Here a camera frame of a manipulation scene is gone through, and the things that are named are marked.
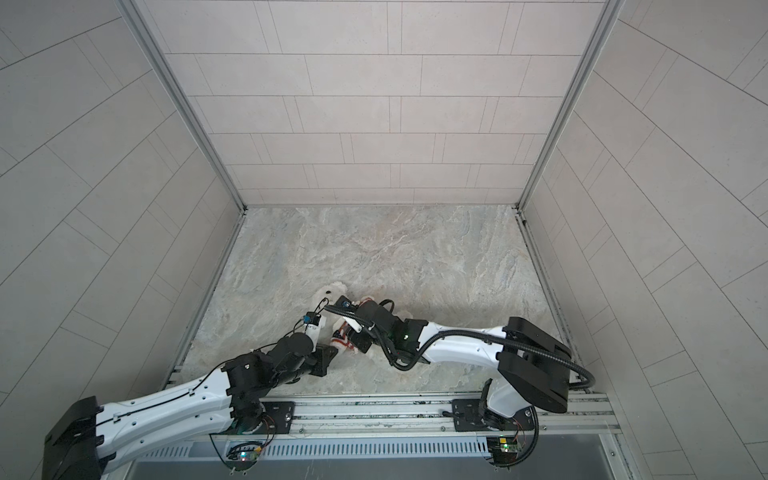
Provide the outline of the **red white striped shirt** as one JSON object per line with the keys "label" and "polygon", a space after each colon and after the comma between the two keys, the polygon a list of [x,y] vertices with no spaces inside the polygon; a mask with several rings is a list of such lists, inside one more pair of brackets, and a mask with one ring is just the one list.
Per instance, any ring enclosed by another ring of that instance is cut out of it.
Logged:
{"label": "red white striped shirt", "polygon": [[370,296],[364,297],[360,302],[354,303],[357,306],[356,316],[362,325],[360,333],[356,333],[347,325],[342,325],[338,320],[334,324],[334,332],[331,337],[331,343],[342,349],[351,350],[354,352],[367,353],[370,347],[374,344],[374,337],[365,328],[366,320],[362,320],[360,314],[357,312],[360,306],[365,303],[374,302],[374,298]]}

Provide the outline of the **white plush teddy bear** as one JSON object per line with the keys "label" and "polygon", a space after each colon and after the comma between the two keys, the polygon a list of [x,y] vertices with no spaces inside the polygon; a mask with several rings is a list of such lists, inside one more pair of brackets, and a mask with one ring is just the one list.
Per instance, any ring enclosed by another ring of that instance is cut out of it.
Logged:
{"label": "white plush teddy bear", "polygon": [[424,321],[396,315],[391,299],[377,302],[371,296],[364,296],[353,300],[346,292],[345,284],[333,282],[312,296],[315,309],[304,318],[307,334],[310,326],[323,329],[326,323],[332,322],[329,345],[339,351],[367,353],[372,345],[377,345],[390,363],[414,357],[418,335],[426,325]]}

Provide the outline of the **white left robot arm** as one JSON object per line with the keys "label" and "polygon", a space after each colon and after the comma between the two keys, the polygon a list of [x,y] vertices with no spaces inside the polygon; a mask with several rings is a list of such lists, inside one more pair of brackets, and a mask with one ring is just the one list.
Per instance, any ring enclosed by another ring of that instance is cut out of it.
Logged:
{"label": "white left robot arm", "polygon": [[262,399],[304,375],[326,375],[338,354],[305,333],[217,365],[203,377],[144,397],[74,402],[44,439],[45,479],[99,479],[152,450],[198,435],[277,431]]}

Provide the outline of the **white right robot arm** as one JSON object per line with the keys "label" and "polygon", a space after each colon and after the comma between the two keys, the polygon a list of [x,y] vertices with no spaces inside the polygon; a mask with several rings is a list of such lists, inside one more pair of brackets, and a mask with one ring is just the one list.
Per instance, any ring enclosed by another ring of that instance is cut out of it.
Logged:
{"label": "white right robot arm", "polygon": [[495,378],[483,386],[477,416],[492,430],[509,430],[518,415],[533,426],[538,410],[563,414],[568,408],[571,351],[539,327],[511,317],[502,327],[462,329],[435,322],[402,319],[387,300],[336,301],[350,322],[349,341],[365,352],[379,346],[394,368],[406,372],[416,365],[463,363],[492,369]]}

